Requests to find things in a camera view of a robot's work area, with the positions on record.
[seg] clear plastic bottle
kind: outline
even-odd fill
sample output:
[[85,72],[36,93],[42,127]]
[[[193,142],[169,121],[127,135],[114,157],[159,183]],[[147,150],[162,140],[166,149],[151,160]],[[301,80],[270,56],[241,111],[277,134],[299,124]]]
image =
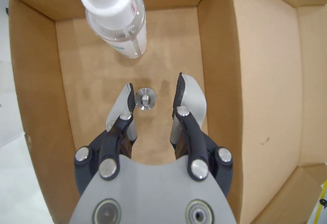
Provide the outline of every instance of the clear plastic bottle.
[[127,58],[138,58],[146,50],[146,12],[143,0],[134,0],[135,17],[121,30],[109,30],[101,26],[88,9],[86,19],[93,31],[111,47]]
[[81,0],[93,31],[127,58],[146,50],[146,12],[143,0]]

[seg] round metal bolt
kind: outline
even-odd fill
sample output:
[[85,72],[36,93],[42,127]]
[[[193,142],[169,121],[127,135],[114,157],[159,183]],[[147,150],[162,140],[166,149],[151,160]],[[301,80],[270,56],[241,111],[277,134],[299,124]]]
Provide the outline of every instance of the round metal bolt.
[[102,178],[111,177],[117,170],[117,163],[112,158],[107,158],[99,165],[99,174]]
[[211,208],[202,200],[190,202],[185,216],[187,224],[212,224],[214,221]]
[[79,162],[82,162],[83,160],[87,159],[89,154],[90,154],[90,150],[88,149],[88,147],[81,147],[75,153],[75,159]]
[[142,103],[143,106],[149,106],[149,104],[150,104],[150,97],[148,95],[142,96],[141,103]]
[[208,165],[201,159],[195,159],[191,163],[192,174],[199,179],[204,179],[208,176]]
[[220,148],[218,150],[218,155],[223,162],[231,161],[231,152],[226,148]]
[[142,111],[150,110],[154,107],[157,100],[157,94],[153,89],[144,87],[136,92],[135,104]]
[[122,120],[129,120],[130,118],[132,117],[132,113],[130,111],[123,111],[119,118],[122,119]]
[[188,116],[190,114],[190,110],[185,106],[179,106],[177,108],[177,113],[181,116]]

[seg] metal washer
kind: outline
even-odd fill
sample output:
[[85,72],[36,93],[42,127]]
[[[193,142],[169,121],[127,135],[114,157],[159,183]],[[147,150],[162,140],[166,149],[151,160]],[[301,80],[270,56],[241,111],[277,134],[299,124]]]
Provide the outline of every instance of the metal washer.
[[[148,96],[148,101],[147,101],[148,105],[144,105],[142,103],[142,98],[144,96]],[[157,94],[151,88],[144,87],[136,92],[135,104],[143,111],[152,109],[156,103],[156,100],[157,100]]]

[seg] stain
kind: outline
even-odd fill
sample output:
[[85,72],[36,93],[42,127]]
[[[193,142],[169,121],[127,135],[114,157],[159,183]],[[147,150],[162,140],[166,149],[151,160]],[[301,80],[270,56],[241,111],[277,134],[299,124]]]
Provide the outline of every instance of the stain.
[[162,97],[167,97],[170,95],[169,82],[167,80],[163,80],[161,82],[161,88],[160,88],[159,94]]
[[261,145],[264,145],[266,142],[268,142],[270,137],[268,137],[263,143],[260,143]]
[[81,91],[83,94],[83,98],[85,100],[89,100],[90,99],[90,90],[89,88],[87,88],[86,86],[81,87]]

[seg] cardboard box floor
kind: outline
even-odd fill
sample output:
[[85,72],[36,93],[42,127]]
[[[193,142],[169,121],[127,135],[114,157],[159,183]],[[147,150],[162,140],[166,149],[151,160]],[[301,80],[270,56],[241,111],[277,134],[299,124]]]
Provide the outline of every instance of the cardboard box floor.
[[78,201],[75,149],[103,131],[127,82],[158,94],[153,110],[135,112],[132,158],[174,160],[183,71],[205,91],[204,131],[232,151],[237,222],[305,223],[326,179],[327,0],[144,1],[148,48],[128,60],[93,34],[80,0],[10,0],[17,97],[54,222],[68,223]]

